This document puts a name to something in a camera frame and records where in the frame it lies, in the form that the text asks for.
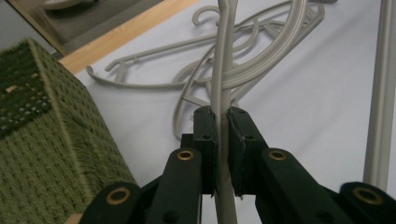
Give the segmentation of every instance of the white table surface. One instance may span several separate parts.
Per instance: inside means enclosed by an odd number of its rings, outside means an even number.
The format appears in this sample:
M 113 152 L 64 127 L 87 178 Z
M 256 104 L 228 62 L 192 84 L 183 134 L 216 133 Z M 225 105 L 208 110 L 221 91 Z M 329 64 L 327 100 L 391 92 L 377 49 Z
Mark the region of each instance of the white table surface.
M 237 20 L 277 2 L 239 1 Z M 216 4 L 200 1 L 92 64 L 93 69 L 110 78 L 104 67 L 113 59 L 216 32 L 213 12 L 203 15 L 206 22 L 201 26 L 191 23 L 197 8 Z M 340 0 L 325 6 L 324 21 L 239 102 L 270 147 L 290 151 L 321 185 L 335 191 L 345 182 L 362 179 L 379 4 L 379 0 Z M 268 43 L 264 37 L 249 55 Z M 141 59 L 127 81 L 168 82 L 183 66 L 199 60 L 209 46 Z M 115 88 L 95 83 L 84 71 L 78 78 L 91 93 L 138 184 L 144 186 L 161 175 L 169 154 L 179 145 L 171 121 L 180 90 Z M 183 133 L 191 132 L 192 122 L 186 119 Z M 392 145 L 388 189 L 394 198 L 395 152 Z M 240 223 L 260 223 L 254 197 L 235 202 Z M 206 196 L 203 223 L 216 223 L 214 200 Z

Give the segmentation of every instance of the wooden edge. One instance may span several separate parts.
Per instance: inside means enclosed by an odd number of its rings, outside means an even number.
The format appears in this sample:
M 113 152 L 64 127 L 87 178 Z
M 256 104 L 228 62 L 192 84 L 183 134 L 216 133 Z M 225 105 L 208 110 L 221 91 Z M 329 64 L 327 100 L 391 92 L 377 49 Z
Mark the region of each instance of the wooden edge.
M 60 63 L 72 74 L 76 74 L 86 66 L 97 62 L 113 50 L 196 2 L 198 0 L 164 0 L 107 34 L 93 40 L 90 44 L 65 56 L 60 60 Z

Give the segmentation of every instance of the green woven basket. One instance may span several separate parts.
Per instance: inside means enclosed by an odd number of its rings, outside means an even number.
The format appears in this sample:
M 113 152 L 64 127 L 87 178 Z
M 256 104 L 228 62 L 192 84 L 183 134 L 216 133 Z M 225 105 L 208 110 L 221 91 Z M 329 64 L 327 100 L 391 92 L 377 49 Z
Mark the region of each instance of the green woven basket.
M 0 223 L 63 223 L 134 182 L 85 87 L 34 40 L 0 54 Z

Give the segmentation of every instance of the metal rod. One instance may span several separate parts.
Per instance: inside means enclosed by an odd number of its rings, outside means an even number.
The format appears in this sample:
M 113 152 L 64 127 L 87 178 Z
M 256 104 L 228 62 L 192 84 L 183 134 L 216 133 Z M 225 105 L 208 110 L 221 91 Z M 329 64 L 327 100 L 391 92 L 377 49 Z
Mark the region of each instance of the metal rod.
M 396 83 L 396 2 L 382 0 L 363 182 L 387 189 Z

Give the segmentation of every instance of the brass screw insert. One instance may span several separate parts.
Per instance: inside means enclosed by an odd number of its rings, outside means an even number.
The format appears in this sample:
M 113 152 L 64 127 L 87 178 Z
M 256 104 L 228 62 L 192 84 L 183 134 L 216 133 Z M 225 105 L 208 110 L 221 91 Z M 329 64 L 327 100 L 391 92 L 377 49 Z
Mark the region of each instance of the brass screw insert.
M 372 205 L 380 205 L 384 202 L 384 199 L 377 192 L 371 189 L 357 187 L 353 189 L 353 194 L 358 199 Z
M 108 193 L 106 200 L 107 203 L 111 205 L 117 205 L 117 204 L 125 203 L 130 196 L 131 196 L 131 191 L 129 191 L 125 187 L 119 187 Z
M 194 153 L 189 150 L 183 150 L 177 153 L 177 157 L 182 161 L 189 161 L 194 157 Z
M 287 158 L 286 154 L 282 151 L 271 151 L 269 156 L 276 161 L 283 161 Z

